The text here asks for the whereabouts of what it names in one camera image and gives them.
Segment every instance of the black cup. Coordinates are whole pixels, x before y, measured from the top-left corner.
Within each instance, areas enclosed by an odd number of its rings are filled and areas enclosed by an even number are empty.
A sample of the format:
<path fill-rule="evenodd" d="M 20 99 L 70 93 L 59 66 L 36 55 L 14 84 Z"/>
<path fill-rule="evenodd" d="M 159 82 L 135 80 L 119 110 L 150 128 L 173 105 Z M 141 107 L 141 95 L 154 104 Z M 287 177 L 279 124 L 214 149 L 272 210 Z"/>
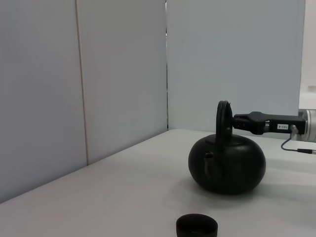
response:
<path fill-rule="evenodd" d="M 181 216 L 176 226 L 177 237 L 217 237 L 217 222 L 202 214 Z"/>

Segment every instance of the table surface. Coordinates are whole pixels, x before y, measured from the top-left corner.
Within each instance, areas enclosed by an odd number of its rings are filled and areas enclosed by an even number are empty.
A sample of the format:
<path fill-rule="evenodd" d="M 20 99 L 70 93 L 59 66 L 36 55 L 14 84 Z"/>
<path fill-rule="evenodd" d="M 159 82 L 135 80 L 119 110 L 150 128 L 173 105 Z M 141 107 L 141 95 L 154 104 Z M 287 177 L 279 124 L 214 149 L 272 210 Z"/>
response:
<path fill-rule="evenodd" d="M 177 218 L 213 217 L 219 237 L 315 237 L 316 156 L 251 137 L 267 158 L 255 191 L 208 193 L 188 170 L 209 132 L 172 130 L 0 204 L 1 237 L 176 237 Z M 316 144 L 291 141 L 292 148 Z"/>

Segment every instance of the white label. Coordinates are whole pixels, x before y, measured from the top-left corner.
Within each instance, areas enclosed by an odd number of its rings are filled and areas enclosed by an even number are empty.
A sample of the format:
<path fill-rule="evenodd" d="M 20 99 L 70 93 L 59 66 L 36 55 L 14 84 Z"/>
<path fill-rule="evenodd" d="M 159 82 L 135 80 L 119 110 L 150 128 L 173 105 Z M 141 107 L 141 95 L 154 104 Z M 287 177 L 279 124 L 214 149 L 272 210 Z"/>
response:
<path fill-rule="evenodd" d="M 288 130 L 288 124 L 278 124 L 277 128 L 282 130 Z"/>

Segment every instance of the black kettle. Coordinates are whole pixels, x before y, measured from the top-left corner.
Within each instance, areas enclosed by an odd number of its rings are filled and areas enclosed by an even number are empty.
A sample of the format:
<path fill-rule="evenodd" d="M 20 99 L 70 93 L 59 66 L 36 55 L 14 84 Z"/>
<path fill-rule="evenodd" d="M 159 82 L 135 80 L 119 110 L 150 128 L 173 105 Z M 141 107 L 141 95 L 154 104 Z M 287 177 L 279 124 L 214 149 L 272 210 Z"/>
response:
<path fill-rule="evenodd" d="M 216 134 L 197 141 L 189 154 L 189 170 L 205 190 L 237 195 L 253 190 L 266 171 L 266 159 L 252 140 L 232 135 L 233 114 L 228 101 L 217 108 Z"/>

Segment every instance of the black cable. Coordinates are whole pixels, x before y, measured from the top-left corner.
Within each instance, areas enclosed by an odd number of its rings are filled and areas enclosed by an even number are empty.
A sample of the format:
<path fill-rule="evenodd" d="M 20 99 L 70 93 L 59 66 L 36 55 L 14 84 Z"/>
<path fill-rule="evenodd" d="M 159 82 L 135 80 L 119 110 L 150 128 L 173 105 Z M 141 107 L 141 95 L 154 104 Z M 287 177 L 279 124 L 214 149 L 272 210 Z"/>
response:
<path fill-rule="evenodd" d="M 297 150 L 294 150 L 294 149 L 287 149 L 287 148 L 284 148 L 283 146 L 292 139 L 291 135 L 290 135 L 290 138 L 287 139 L 285 142 L 282 143 L 281 145 L 281 148 L 282 150 L 284 151 L 289 151 L 289 152 L 300 152 L 300 153 L 307 153 L 307 154 L 313 154 L 313 150 L 311 149 L 297 149 Z"/>

